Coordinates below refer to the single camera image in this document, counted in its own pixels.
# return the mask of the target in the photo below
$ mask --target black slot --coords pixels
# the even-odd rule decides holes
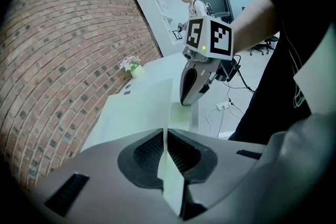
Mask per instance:
[[[88,180],[88,176],[73,174],[59,190],[45,202],[45,206],[64,217]]]
[[[237,154],[248,157],[248,158],[252,158],[252,159],[260,159],[261,157],[261,153],[256,153],[256,152],[246,151],[246,150],[238,150]]]

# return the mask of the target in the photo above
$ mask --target white paper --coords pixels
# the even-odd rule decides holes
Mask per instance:
[[[177,216],[181,213],[183,189],[184,178],[169,153],[167,153],[163,180],[163,198]]]
[[[322,42],[294,80],[303,93],[311,113],[336,110],[336,29],[331,24]]]

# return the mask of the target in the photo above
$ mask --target black t-shirt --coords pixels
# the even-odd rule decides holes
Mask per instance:
[[[310,115],[293,76],[324,37],[334,19],[336,3],[335,0],[272,1],[280,38],[231,140],[266,144],[272,134],[286,131]]]

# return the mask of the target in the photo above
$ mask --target white floor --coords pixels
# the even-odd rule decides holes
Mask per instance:
[[[260,82],[260,78],[263,75],[264,69],[270,59],[273,51],[267,55],[266,51],[264,55],[261,55],[258,51],[253,51],[253,55],[250,56],[249,51],[244,51],[239,53],[241,55],[240,61],[240,71],[243,78],[251,89],[255,90]],[[240,76],[237,74],[233,77],[232,81],[229,83],[231,87],[238,88],[244,87]],[[210,110],[216,108],[218,103],[227,101],[227,92],[229,88],[226,87],[222,82],[214,81],[212,87],[209,91],[199,100],[199,116],[198,116],[198,133],[210,136],[210,126],[206,120],[206,113]],[[232,99],[234,104],[240,108],[243,112],[246,111],[251,100],[250,93],[247,89],[230,89],[229,97]],[[241,117],[242,113],[233,108],[233,112]],[[208,114],[209,121],[212,126],[212,137],[217,137],[219,134],[219,127],[221,120],[223,119],[223,125],[220,132],[227,132],[224,135],[230,135],[230,133],[236,130],[236,127],[240,121],[237,117],[233,116],[230,109],[222,111],[212,111]]]

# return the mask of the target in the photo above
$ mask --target small vase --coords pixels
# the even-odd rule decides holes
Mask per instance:
[[[139,65],[137,68],[135,68],[133,71],[131,71],[131,75],[133,78],[138,78],[144,73],[144,70],[141,65]]]

